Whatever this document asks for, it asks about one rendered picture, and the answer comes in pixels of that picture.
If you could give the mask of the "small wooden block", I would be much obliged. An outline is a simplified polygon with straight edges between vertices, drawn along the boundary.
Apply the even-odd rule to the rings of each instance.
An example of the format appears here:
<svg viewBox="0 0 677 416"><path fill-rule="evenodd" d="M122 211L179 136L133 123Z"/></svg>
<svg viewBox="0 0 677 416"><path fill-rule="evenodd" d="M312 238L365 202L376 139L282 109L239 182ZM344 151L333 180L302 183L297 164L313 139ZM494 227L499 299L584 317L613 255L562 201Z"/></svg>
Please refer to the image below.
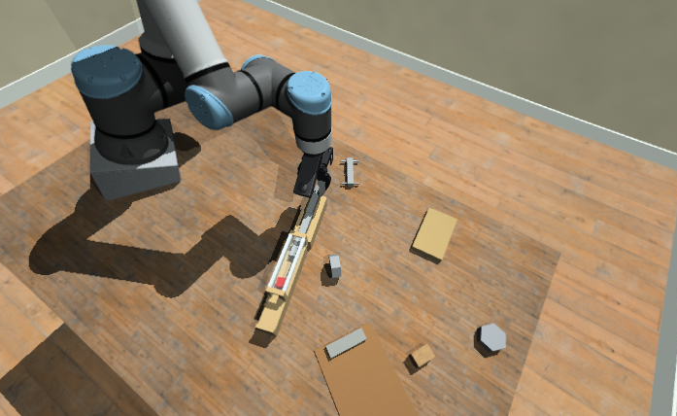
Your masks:
<svg viewBox="0 0 677 416"><path fill-rule="evenodd" d="M417 368L425 364L429 360L433 359L435 355L431 351L428 344L425 344L423 347L410 354L409 357L413 362L414 366Z"/></svg>

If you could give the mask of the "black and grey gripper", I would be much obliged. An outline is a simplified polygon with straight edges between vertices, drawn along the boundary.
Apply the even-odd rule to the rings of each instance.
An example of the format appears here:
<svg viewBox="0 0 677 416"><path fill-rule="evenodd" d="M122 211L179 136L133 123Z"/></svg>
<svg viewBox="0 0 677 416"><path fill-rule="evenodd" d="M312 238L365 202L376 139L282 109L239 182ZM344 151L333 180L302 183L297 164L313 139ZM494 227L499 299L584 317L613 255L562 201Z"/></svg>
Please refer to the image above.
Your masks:
<svg viewBox="0 0 677 416"><path fill-rule="evenodd" d="M329 149L330 149L330 151L329 151ZM326 192L326 190L328 189L330 182L331 182L331 176L329 175L329 173L327 173L327 168L326 168L327 165L329 164L329 161L330 161L330 165L332 164L332 161L333 161L333 148L329 147L329 149L327 149L327 151L325 151L323 153L316 154L316 155L310 155L310 154L306 154L306 153L303 152L307 156L320 156L320 155L322 155L322 163L321 163L319 174L318 174L318 177L317 177L317 180L318 180L317 184L320 187L319 188L319 194L318 194L319 197L323 196L323 194ZM332 155L332 158L331 158L331 155Z"/></svg>

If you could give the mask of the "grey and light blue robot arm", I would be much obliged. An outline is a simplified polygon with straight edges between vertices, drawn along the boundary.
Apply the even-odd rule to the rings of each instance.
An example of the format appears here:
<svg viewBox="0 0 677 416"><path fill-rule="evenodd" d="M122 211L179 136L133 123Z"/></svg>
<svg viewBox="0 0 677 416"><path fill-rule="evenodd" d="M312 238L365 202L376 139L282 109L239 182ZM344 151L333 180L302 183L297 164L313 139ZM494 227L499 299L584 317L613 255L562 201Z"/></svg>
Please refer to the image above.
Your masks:
<svg viewBox="0 0 677 416"><path fill-rule="evenodd" d="M299 150L329 149L332 95L324 76L295 73L264 55L233 72L197 0L136 1L145 31L140 53L96 46L71 62L102 157L124 165L161 157L169 142L154 113L182 102L212 130L274 107L292 119Z"/></svg>

